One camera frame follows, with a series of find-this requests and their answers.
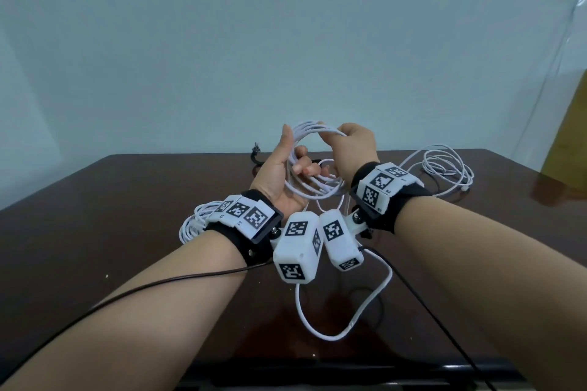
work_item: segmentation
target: wooden table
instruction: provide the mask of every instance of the wooden table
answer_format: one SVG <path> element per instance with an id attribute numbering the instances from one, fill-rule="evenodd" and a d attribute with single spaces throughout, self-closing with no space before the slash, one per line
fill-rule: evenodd
<path id="1" fill-rule="evenodd" d="M 587 265 L 585 194 L 488 150 L 459 153 L 473 168 L 475 183 L 449 200 Z M 380 157 L 397 163 L 407 154 Z M 245 190 L 252 169 L 244 153 L 113 155 L 0 211 L 0 375 L 180 246 L 179 227 L 194 207 Z M 427 175 L 423 180 L 436 188 Z M 521 378 L 400 241 L 376 232 L 364 243 L 396 264 L 489 378 Z M 317 330 L 337 334 L 385 271 L 366 257 L 363 267 L 341 273 L 323 254 L 316 279 L 302 287 L 306 317 Z M 465 360 L 397 277 L 349 336 L 334 343 L 302 326 L 293 292 L 272 266 L 251 271 L 184 385 L 202 378 L 221 385 L 471 378 Z"/>

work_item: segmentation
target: white cable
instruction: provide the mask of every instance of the white cable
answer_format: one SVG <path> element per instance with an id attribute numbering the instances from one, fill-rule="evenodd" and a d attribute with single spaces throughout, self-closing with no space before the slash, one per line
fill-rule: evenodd
<path id="1" fill-rule="evenodd" d="M 188 217 L 180 227 L 181 244 L 186 244 L 204 231 L 206 217 L 216 210 L 220 204 L 222 204 L 222 201 L 211 201 L 194 209 L 194 214 Z"/>
<path id="2" fill-rule="evenodd" d="M 329 176 L 322 176 L 321 174 L 316 176 L 308 176 L 307 178 L 313 184 L 309 185 L 293 172 L 292 167 L 297 163 L 297 158 L 295 156 L 294 149 L 297 147 L 297 143 L 299 143 L 307 135 L 310 135 L 311 133 L 320 132 L 331 132 L 341 136 L 346 135 L 340 130 L 335 129 L 334 127 L 319 124 L 315 120 L 309 120 L 295 125 L 294 127 L 292 127 L 292 132 L 294 135 L 294 145 L 290 153 L 290 157 L 287 161 L 287 177 L 285 180 L 285 187 L 290 189 L 295 194 L 301 196 L 302 198 L 306 198 L 308 200 L 318 201 L 325 200 L 326 198 L 329 198 L 333 195 L 343 195 L 343 191 L 341 188 L 344 186 L 344 181 L 342 180 L 342 178 L 337 177 L 332 173 Z M 320 164 L 326 161 L 332 161 L 332 159 L 324 159 L 320 161 Z M 310 192 L 310 194 L 294 187 L 292 183 L 292 178 L 295 179 L 295 181 L 297 181 L 297 184 L 299 186 L 304 187 L 308 192 Z"/>
<path id="3" fill-rule="evenodd" d="M 412 164 L 408 169 L 404 170 L 409 172 L 416 166 L 422 166 L 423 171 L 429 175 L 438 176 L 452 184 L 452 187 L 443 190 L 434 196 L 446 195 L 457 187 L 460 187 L 461 191 L 466 192 L 469 190 L 469 187 L 473 185 L 475 174 L 471 168 L 463 162 L 457 152 L 445 144 L 432 144 L 422 147 L 422 149 L 416 150 L 410 156 L 405 158 L 399 166 L 403 168 L 404 164 L 414 158 L 414 156 L 422 150 L 425 150 L 422 161 Z"/>
<path id="4" fill-rule="evenodd" d="M 300 302 L 299 302 L 299 284 L 296 284 L 296 286 L 295 286 L 295 307 L 297 309 L 297 314 L 299 315 L 299 318 L 302 321 L 302 323 L 304 324 L 304 326 L 306 327 L 306 329 L 308 331 L 310 331 L 316 337 L 318 337 L 322 340 L 326 340 L 327 342 L 336 342 L 337 340 L 344 338 L 350 332 L 350 330 L 353 329 L 356 322 L 359 320 L 359 317 L 361 316 L 361 314 L 363 313 L 365 308 L 369 305 L 369 303 L 371 303 L 371 301 L 375 297 L 377 297 L 377 294 L 379 292 L 383 291 L 385 286 L 387 286 L 387 283 L 389 283 L 389 281 L 392 279 L 393 270 L 389 266 L 389 264 L 387 264 L 385 262 L 384 259 L 382 259 L 379 255 L 374 254 L 369 249 L 365 249 L 364 252 L 371 255 L 373 258 L 376 258 L 377 260 L 379 260 L 383 264 L 385 264 L 385 266 L 389 270 L 389 273 L 385 277 L 385 280 L 383 280 L 383 282 L 377 287 L 377 289 L 375 289 L 375 291 L 371 292 L 369 294 L 369 296 L 367 297 L 367 299 L 363 302 L 363 304 L 361 306 L 359 306 L 359 309 L 357 309 L 357 312 L 354 314 L 353 318 L 350 319 L 348 326 L 338 335 L 324 335 L 324 334 L 321 334 L 320 332 L 318 332 L 316 329 L 312 328 L 310 323 L 306 320 L 306 317 L 304 316 L 304 312 L 302 311 L 302 306 L 300 305 Z"/>

